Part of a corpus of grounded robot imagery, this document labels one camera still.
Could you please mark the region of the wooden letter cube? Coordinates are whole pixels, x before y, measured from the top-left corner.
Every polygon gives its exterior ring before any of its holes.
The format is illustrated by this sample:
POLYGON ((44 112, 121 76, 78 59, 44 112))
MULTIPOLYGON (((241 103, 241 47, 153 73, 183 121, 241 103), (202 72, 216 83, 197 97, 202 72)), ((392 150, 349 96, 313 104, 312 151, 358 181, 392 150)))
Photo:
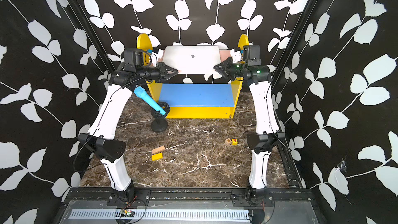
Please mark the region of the wooden letter cube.
POLYGON ((231 144, 232 144, 232 140, 228 138, 228 139, 225 140, 225 143, 226 143, 227 145, 231 145, 231 144))

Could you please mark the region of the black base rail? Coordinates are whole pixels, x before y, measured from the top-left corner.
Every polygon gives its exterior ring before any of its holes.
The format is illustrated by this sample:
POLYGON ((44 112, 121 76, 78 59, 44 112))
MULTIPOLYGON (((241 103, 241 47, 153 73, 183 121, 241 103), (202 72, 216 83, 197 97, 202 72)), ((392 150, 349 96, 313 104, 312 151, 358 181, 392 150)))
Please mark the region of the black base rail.
POLYGON ((134 188, 132 201, 122 201, 111 188, 85 187, 72 188, 64 205, 72 201, 100 201, 105 206, 149 207, 155 202, 230 202, 233 206, 256 208, 273 206, 276 202, 310 202, 315 203, 314 194, 307 189, 266 188, 252 191, 248 188, 134 188))

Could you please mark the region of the yellow wooden block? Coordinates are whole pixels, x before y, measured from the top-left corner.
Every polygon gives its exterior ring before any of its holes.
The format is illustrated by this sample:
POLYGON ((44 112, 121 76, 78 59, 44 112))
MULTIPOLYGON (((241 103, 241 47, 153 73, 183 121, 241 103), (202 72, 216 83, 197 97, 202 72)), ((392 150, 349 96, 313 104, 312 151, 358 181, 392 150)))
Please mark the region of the yellow wooden block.
POLYGON ((157 160, 160 160, 162 158, 163 158, 163 153, 161 153, 161 152, 151 156, 151 160, 152 161, 157 161, 157 160))

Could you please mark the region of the cyan toy microphone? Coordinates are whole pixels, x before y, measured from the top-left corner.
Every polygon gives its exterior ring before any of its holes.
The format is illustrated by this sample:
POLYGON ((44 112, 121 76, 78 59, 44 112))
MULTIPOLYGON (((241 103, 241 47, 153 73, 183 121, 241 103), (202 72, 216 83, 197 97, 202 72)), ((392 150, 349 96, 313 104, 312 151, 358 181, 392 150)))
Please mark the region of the cyan toy microphone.
POLYGON ((148 95, 146 90, 141 86, 134 89, 134 94, 145 101, 155 112, 159 113, 161 116, 166 114, 166 111, 151 97, 148 95))

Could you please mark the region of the yellow blue toy shelf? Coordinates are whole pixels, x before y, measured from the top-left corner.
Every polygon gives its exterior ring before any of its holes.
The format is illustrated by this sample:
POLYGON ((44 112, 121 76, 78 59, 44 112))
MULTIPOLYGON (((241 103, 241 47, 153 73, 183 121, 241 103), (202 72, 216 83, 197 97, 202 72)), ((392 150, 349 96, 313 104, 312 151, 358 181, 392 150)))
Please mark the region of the yellow blue toy shelf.
MULTIPOLYGON (((223 62, 230 57, 230 50, 220 50, 223 62)), ((171 110, 169 119, 231 119, 234 117, 243 78, 228 79, 223 84, 193 83, 191 76, 203 76, 206 81, 221 77, 212 74, 179 74, 183 83, 148 82, 150 96, 157 102, 166 102, 171 110)))

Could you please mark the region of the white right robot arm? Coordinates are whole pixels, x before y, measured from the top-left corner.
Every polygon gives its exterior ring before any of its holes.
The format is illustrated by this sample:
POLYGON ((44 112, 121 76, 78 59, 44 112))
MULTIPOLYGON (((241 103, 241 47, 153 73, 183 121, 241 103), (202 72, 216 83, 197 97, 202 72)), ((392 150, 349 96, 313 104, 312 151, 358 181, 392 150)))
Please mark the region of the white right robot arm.
POLYGON ((266 171, 268 159, 277 142, 285 138, 280 130, 272 102, 272 76, 268 66, 261 64, 260 46, 245 45, 241 51, 243 60, 233 62, 228 57, 214 66, 223 78, 235 80, 243 78, 250 89, 256 113, 256 133, 247 134, 251 150, 251 171, 248 178, 253 197, 264 196, 267 188, 266 171))

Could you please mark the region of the small green circuit board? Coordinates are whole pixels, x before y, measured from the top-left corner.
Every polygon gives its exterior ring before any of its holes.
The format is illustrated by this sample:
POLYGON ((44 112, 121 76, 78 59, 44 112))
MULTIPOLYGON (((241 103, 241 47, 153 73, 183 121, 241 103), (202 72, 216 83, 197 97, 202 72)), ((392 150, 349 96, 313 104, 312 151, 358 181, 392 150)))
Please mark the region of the small green circuit board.
POLYGON ((119 214, 119 218, 134 217, 135 212, 131 209, 122 209, 119 214))

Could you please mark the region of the black microphone stand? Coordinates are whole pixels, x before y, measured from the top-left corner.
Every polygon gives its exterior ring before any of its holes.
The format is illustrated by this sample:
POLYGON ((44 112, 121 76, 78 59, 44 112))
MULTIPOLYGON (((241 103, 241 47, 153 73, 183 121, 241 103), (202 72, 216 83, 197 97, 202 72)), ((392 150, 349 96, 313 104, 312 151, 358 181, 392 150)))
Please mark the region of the black microphone stand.
POLYGON ((168 116, 171 108, 166 102, 159 102, 158 105, 165 111, 165 115, 162 115, 159 111, 152 108, 151 115, 153 116, 154 121, 151 124, 151 129, 153 132, 161 133, 168 127, 168 122, 165 118, 168 116))

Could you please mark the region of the natural wooden block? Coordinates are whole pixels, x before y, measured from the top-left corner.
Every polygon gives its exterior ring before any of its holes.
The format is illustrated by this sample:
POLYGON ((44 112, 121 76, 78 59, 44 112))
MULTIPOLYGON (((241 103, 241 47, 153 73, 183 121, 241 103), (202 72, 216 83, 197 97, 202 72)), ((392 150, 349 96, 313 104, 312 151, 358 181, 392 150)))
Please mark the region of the natural wooden block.
POLYGON ((153 149, 152 154, 155 155, 155 154, 163 152, 164 150, 165 150, 165 146, 160 146, 160 147, 153 149))

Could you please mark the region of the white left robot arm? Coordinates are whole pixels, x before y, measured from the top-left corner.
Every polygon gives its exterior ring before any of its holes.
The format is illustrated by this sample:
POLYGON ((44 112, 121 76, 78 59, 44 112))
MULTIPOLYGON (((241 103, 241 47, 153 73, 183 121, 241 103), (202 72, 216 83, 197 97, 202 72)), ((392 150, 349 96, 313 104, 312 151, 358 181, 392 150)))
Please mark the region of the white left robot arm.
POLYGON ((134 94, 152 108, 154 132, 167 128, 166 117, 170 107, 166 102, 156 102, 143 88, 148 83, 163 83, 176 76, 178 70, 160 62, 157 48, 147 50, 130 48, 123 53, 124 61, 112 73, 102 108, 87 133, 81 133, 78 140, 83 147, 94 153, 104 165, 112 189, 124 194, 130 193, 132 180, 124 164, 125 143, 115 140, 116 127, 123 109, 134 94))

